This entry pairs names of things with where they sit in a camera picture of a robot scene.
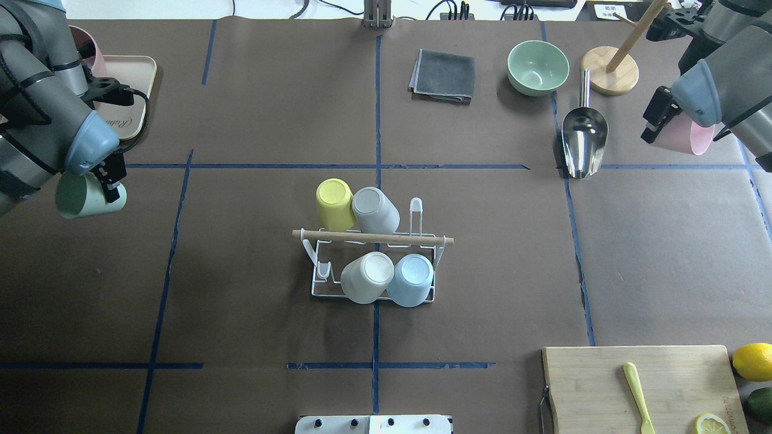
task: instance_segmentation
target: mint green cup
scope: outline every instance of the mint green cup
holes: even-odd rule
[[[568,59],[559,48],[544,41],[525,41],[506,60],[512,86],[529,97],[547,95],[568,78]]]

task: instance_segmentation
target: lime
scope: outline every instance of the lime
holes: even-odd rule
[[[772,387],[754,390],[745,404],[748,416],[772,425]]]
[[[719,416],[705,413],[694,421],[694,434],[732,434],[732,431]]]
[[[737,348],[732,356],[732,366],[746,380],[772,380],[772,344],[748,344]]]

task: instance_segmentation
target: stainless steel scoop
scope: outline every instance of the stainless steel scoop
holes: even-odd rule
[[[608,124],[601,112],[590,107],[590,70],[581,72],[579,104],[568,112],[562,127],[563,152],[572,178],[585,178],[598,171],[606,148]]]

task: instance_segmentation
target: cutting board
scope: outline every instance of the cutting board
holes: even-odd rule
[[[720,416],[748,434],[729,355],[722,345],[547,347],[555,434],[639,434],[641,416],[622,365],[638,367],[657,434],[693,434],[695,418]]]

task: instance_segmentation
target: brown table surface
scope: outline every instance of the brown table surface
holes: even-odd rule
[[[581,57],[625,24],[73,24],[157,61],[150,128],[122,212],[61,219],[51,181],[0,219],[2,432],[292,432],[374,412],[536,432],[542,347],[770,340],[772,177],[732,139],[698,158],[638,138],[685,39],[641,41],[636,88],[592,94],[611,134],[577,181],[556,127]],[[507,82],[527,39],[570,60],[554,99]],[[471,104],[408,92],[419,49],[476,58]],[[420,197],[426,230],[455,237],[433,304],[310,296],[290,232],[320,225],[314,190],[333,177],[381,187],[400,230]]]

